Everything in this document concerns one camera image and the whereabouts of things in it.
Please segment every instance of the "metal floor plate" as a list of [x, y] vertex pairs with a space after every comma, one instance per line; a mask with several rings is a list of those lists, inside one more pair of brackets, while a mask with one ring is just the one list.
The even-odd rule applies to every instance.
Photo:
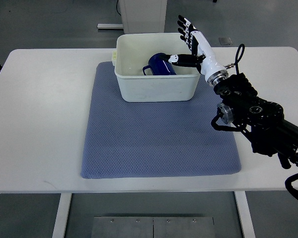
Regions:
[[92, 238], [215, 238], [212, 217], [94, 217]]

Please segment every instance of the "white table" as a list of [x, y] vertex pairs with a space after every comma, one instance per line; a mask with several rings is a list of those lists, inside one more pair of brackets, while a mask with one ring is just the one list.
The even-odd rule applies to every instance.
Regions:
[[[238, 191], [285, 189], [285, 179], [298, 172], [295, 166], [282, 169], [276, 155], [270, 158], [253, 154], [248, 140], [236, 133], [242, 169], [233, 175], [81, 178], [96, 67], [100, 62], [111, 61], [112, 51], [11, 52], [0, 73], [0, 193], [62, 193], [57, 219], [60, 222], [65, 217], [62, 207], [68, 209], [71, 193], [235, 191], [239, 204], [243, 204], [245, 193]], [[236, 48], [214, 48], [214, 51], [220, 63], [234, 61]], [[259, 92], [259, 97], [281, 104], [285, 119], [298, 126], [298, 52], [295, 49], [246, 48], [239, 69]], [[245, 237], [253, 237], [252, 231]]]

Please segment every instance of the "blue mug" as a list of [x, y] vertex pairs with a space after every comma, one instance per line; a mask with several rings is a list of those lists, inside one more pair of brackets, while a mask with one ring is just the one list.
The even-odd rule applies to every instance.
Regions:
[[165, 55], [165, 53], [157, 53], [149, 59], [148, 65], [143, 67], [144, 75], [146, 75], [145, 70], [148, 68], [153, 75], [176, 75], [172, 64], [161, 60], [160, 55]]

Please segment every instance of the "table leg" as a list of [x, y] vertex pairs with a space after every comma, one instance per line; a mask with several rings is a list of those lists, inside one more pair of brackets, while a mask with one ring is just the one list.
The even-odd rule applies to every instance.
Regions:
[[71, 204], [71, 193], [61, 193], [58, 212], [56, 214], [55, 225], [52, 238], [64, 238], [66, 224]]
[[235, 191], [235, 199], [244, 238], [255, 238], [245, 191]]

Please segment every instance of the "white robotic hand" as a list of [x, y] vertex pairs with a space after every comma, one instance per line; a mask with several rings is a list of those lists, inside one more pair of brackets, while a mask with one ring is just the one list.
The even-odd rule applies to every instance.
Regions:
[[196, 67], [205, 76], [210, 86], [215, 86], [227, 79], [226, 68], [217, 62], [214, 51], [203, 34], [181, 15], [179, 15], [178, 25], [180, 38], [188, 45], [192, 55], [167, 56], [163, 60], [178, 66]]

